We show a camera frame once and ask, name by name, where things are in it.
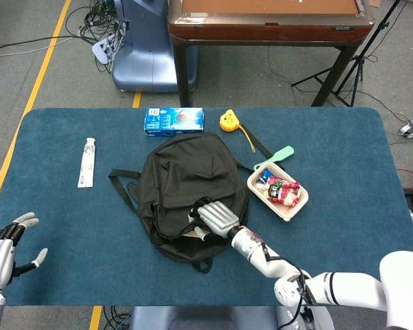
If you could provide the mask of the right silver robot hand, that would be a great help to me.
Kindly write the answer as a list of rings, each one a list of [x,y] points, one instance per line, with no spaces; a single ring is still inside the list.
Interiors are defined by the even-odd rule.
[[[197,201],[190,209],[188,221],[193,224],[193,229],[209,230],[211,236],[208,239],[216,235],[231,241],[240,229],[240,218],[221,201]]]

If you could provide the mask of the black fabric backpack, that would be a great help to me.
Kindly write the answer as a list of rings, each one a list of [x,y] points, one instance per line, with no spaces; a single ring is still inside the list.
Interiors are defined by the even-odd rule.
[[[193,229],[188,214],[199,200],[221,201],[240,218],[240,225],[246,224],[250,192],[242,169],[217,134],[184,133],[150,152],[141,172],[114,169],[109,179],[141,220],[152,245],[206,274],[213,257],[230,241],[216,235],[207,241],[183,236]]]

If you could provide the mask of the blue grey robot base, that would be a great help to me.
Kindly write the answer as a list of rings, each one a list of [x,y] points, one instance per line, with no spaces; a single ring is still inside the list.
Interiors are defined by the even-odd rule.
[[[124,46],[112,69],[122,91],[178,91],[173,47],[168,30],[169,0],[114,0],[118,18],[126,24]]]

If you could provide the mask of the red snack pouch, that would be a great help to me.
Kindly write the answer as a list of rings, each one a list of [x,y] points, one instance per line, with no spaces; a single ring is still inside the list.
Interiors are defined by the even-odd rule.
[[[266,183],[266,198],[274,204],[293,207],[299,202],[298,190],[301,185],[283,177],[271,176]]]

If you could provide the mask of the beige plastic tray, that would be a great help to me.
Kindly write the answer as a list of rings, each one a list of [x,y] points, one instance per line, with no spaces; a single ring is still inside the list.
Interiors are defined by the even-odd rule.
[[[301,185],[301,188],[298,190],[298,197],[299,202],[293,206],[285,206],[278,203],[273,203],[266,198],[266,183],[260,181],[259,177],[262,171],[268,168],[270,172],[272,172],[273,176],[275,177],[283,177],[286,180],[292,182],[298,182],[293,179],[286,171],[282,170],[274,163],[267,163],[257,170],[247,179],[247,186],[251,190],[251,192],[266,206],[268,206],[278,217],[283,219],[284,221],[290,221],[308,202],[309,194],[307,190]]]

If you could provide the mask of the blue felt table cover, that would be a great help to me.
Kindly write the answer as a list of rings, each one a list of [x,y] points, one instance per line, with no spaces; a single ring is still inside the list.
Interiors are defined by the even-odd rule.
[[[309,194],[290,221],[251,197],[248,226],[312,275],[378,276],[388,253],[413,251],[413,225],[379,112],[370,108],[241,108],[238,118],[270,151],[292,146],[284,168]],[[23,119],[0,194],[0,229],[26,212],[38,225],[18,265],[42,248],[40,268],[5,289],[9,305],[275,305],[273,280],[227,248],[208,274],[162,255],[109,180],[140,171],[163,143],[142,109],[36,109]],[[94,185],[78,188],[87,138]]]

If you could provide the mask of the mint green spatula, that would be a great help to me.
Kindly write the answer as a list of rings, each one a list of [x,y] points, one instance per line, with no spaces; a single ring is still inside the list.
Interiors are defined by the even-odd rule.
[[[291,146],[285,146],[284,148],[278,150],[275,152],[271,157],[269,157],[267,160],[256,164],[253,166],[253,170],[256,171],[258,168],[261,166],[267,164],[267,163],[274,163],[278,167],[280,167],[282,170],[284,170],[284,167],[282,165],[282,161],[285,160],[286,158],[290,157],[293,155],[295,152],[294,148]]]

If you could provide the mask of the yellow tape measure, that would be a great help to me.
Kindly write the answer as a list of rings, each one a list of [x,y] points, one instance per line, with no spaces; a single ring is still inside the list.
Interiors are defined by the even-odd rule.
[[[249,134],[247,133],[246,129],[243,127],[242,124],[240,124],[239,119],[237,118],[235,112],[232,109],[228,109],[225,111],[224,114],[220,116],[220,121],[219,121],[220,128],[225,131],[225,132],[233,132],[236,130],[240,130],[243,132],[245,138],[247,139],[252,153],[255,153],[255,146],[249,137]]]

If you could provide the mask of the grey robot torso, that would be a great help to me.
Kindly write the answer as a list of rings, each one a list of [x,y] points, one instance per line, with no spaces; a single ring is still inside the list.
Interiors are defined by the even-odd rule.
[[[275,306],[134,307],[129,330],[335,330],[325,307],[294,312]]]

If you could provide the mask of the blue cookie box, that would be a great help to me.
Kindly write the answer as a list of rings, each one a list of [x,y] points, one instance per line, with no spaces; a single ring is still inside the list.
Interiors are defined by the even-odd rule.
[[[183,133],[204,131],[202,107],[151,107],[147,108],[144,121],[145,135],[171,137]]]

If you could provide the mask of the white toothpaste tube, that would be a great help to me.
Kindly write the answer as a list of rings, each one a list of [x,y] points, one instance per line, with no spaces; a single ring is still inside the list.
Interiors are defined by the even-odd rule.
[[[96,154],[96,140],[92,137],[86,139],[84,145],[81,169],[78,177],[78,188],[92,188],[94,185],[94,165]]]

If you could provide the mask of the brown mahjong table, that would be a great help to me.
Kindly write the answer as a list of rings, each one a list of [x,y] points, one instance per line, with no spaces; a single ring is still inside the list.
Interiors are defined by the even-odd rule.
[[[321,107],[374,27],[368,0],[167,0],[180,105],[188,107],[186,49],[198,45],[334,47],[339,55],[312,105]]]

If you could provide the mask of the black tripod stand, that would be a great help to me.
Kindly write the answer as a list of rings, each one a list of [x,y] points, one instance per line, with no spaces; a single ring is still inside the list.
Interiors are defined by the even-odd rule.
[[[354,106],[356,94],[358,92],[358,84],[363,81],[363,66],[367,60],[370,60],[370,58],[374,56],[376,50],[385,40],[387,33],[392,29],[393,25],[390,26],[390,17],[396,10],[396,7],[400,4],[400,2],[401,0],[394,0],[393,4],[390,6],[390,9],[386,12],[385,16],[379,22],[378,26],[372,33],[371,37],[368,39],[361,52],[354,55],[350,60],[349,63],[352,63],[352,66],[347,71],[343,80],[339,83],[336,89],[332,88],[330,90],[330,95],[333,95],[343,105],[347,107]],[[385,29],[387,29],[387,32],[383,36],[381,41],[372,51],[369,51],[378,35]]]

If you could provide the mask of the white power strip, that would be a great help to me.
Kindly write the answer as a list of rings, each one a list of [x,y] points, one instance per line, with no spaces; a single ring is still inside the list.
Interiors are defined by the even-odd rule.
[[[92,45],[92,52],[96,60],[102,65],[108,65],[113,61],[115,51],[116,41],[114,35],[110,35]]]

